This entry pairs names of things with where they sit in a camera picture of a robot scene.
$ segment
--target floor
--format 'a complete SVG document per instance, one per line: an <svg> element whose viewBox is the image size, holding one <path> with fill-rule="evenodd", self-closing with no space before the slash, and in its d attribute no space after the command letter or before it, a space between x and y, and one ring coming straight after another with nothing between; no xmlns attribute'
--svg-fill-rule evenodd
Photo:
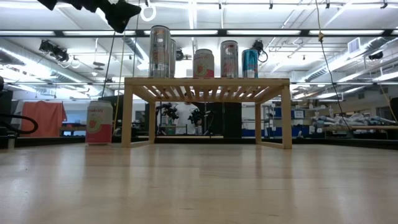
<svg viewBox="0 0 398 224"><path fill-rule="evenodd" d="M84 144L0 151L0 223L396 224L398 151Z"/></svg>

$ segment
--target wooden table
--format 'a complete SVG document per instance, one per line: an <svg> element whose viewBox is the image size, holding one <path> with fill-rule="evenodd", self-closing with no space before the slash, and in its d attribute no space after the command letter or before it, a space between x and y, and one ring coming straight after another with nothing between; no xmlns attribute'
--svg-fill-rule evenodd
<svg viewBox="0 0 398 224"><path fill-rule="evenodd" d="M125 78L122 147L153 144L155 140L156 102L254 102L256 144L292 148L290 88L288 78ZM132 95L150 104L149 140L131 144ZM282 95L282 144L262 142L261 103Z"/></svg>

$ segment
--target blue can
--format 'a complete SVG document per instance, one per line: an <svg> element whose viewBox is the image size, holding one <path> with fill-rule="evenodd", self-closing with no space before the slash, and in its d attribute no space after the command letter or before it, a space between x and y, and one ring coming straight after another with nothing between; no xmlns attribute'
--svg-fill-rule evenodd
<svg viewBox="0 0 398 224"><path fill-rule="evenodd" d="M257 50L249 49L242 52L243 78L258 78L259 55Z"/></svg>

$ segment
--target orange cloth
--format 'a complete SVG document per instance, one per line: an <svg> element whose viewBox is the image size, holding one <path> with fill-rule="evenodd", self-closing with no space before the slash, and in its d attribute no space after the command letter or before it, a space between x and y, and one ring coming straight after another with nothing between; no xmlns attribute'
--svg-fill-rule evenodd
<svg viewBox="0 0 398 224"><path fill-rule="evenodd" d="M67 119L62 103L46 103L44 101L25 102L22 115L34 119L39 128L32 134L21 134L23 137L59 137L62 121ZM33 124L22 120L22 130L32 130Z"/></svg>

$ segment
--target beverage can on floor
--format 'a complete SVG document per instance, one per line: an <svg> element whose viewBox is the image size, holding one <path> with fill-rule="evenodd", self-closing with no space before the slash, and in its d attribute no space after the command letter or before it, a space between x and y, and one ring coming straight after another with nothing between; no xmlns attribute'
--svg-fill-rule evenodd
<svg viewBox="0 0 398 224"><path fill-rule="evenodd" d="M238 78L238 43L227 40L221 43L221 77Z"/></svg>
<svg viewBox="0 0 398 224"><path fill-rule="evenodd" d="M171 40L170 50L170 78L174 78L175 75L175 63L177 60L177 43L175 40Z"/></svg>
<svg viewBox="0 0 398 224"><path fill-rule="evenodd" d="M86 143L112 143L113 107L107 101L91 101L87 108Z"/></svg>
<svg viewBox="0 0 398 224"><path fill-rule="evenodd" d="M199 49L193 56L193 77L214 78L214 56L208 49Z"/></svg>
<svg viewBox="0 0 398 224"><path fill-rule="evenodd" d="M242 76L243 78L258 78L258 52L254 49L242 52Z"/></svg>
<svg viewBox="0 0 398 224"><path fill-rule="evenodd" d="M150 29L149 76L153 78L170 77L171 35L165 26Z"/></svg>

